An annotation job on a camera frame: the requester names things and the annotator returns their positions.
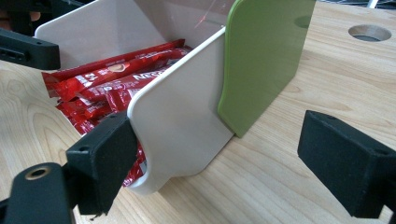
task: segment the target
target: white plastic tray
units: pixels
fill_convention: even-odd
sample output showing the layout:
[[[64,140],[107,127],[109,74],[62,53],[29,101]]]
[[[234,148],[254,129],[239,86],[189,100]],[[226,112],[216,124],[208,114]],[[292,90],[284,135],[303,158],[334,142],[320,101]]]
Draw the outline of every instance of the white plastic tray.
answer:
[[[142,89],[128,116],[148,169],[148,194],[201,172],[233,136],[217,114],[224,31],[233,0],[97,0],[36,30],[60,46],[62,69],[185,38],[194,50]]]

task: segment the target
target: black clamp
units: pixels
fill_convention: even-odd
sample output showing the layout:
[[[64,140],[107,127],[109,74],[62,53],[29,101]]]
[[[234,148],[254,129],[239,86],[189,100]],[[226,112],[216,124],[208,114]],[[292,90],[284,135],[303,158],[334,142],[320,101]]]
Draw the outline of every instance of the black clamp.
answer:
[[[351,216],[379,218],[384,205],[396,211],[396,151],[367,134],[306,111],[298,155]]]
[[[0,29],[0,60],[42,70],[61,67],[59,46],[32,38],[35,28],[73,11],[92,0],[0,0],[11,30]],[[42,19],[31,21],[30,12],[40,12]]]
[[[82,215],[107,214],[132,168],[137,140],[126,112],[110,115],[66,151],[67,164],[47,162],[19,173],[0,223],[73,223]]]

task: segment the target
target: wooden table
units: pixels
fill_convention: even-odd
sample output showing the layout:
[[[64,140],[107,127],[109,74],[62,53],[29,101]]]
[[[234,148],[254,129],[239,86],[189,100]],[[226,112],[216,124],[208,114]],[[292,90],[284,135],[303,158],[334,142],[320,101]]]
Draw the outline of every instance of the wooden table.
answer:
[[[350,217],[297,156],[307,109],[333,115],[396,149],[396,11],[318,2],[296,77],[243,138],[200,174],[171,179],[159,192],[121,189],[95,223],[383,223]],[[375,24],[391,39],[365,42],[355,25]],[[13,177],[45,161],[66,162],[80,138],[54,108],[40,72],[0,62],[0,199]],[[81,217],[78,223],[90,223]]]

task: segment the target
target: red candy wrapper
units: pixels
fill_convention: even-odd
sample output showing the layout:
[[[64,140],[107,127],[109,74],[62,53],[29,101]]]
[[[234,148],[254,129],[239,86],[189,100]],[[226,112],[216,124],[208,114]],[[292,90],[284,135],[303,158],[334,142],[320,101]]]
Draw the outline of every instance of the red candy wrapper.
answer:
[[[84,115],[86,119],[97,119],[102,118],[111,112],[110,105],[105,101],[101,101],[88,107],[84,111]]]
[[[169,66],[166,66],[158,71],[147,72],[142,74],[133,74],[127,77],[122,77],[105,84],[89,88],[78,94],[79,97],[90,101],[103,101],[106,99],[106,94],[114,90],[140,90],[150,83],[154,78],[162,74]]]
[[[52,74],[42,73],[50,97],[80,134],[90,132],[113,112],[127,109],[132,97],[191,49],[184,39],[88,63]],[[133,184],[147,170],[141,144],[137,159],[123,182]]]
[[[147,171],[146,156],[145,156],[142,146],[140,145],[140,142],[137,142],[136,157],[137,157],[137,159],[134,162],[134,166],[128,172],[128,175],[125,177],[125,179],[122,183],[122,185],[124,187],[128,187],[128,186],[132,185],[136,181],[136,179],[143,176]]]
[[[42,76],[44,79],[44,82],[46,84],[51,84],[51,83],[58,83],[60,81],[64,81],[69,79],[70,77],[75,77],[76,75],[81,75],[81,74],[86,74],[91,71],[95,71],[104,67],[109,67],[111,65],[117,64],[117,63],[125,63],[128,61],[131,61],[132,59],[137,59],[144,57],[148,54],[152,54],[155,52],[160,52],[160,51],[165,51],[168,49],[178,49],[182,48],[184,46],[184,39],[179,39],[175,40],[173,42],[161,44],[158,46],[154,46],[151,48],[147,49],[141,49],[137,50],[134,52],[122,54],[119,56],[103,59],[101,61],[93,62],[93,63],[87,63],[82,66],[76,67],[76,68],[71,68],[71,69],[65,69],[63,71],[55,72],[55,73],[46,73],[43,72]]]
[[[126,77],[142,69],[154,70],[163,67],[167,64],[174,63],[175,60],[179,60],[188,52],[186,49],[169,49],[147,55],[143,58],[133,59],[127,63],[119,63],[88,74],[72,77],[54,84],[53,87],[62,101],[67,102],[75,98],[76,94],[88,88]]]

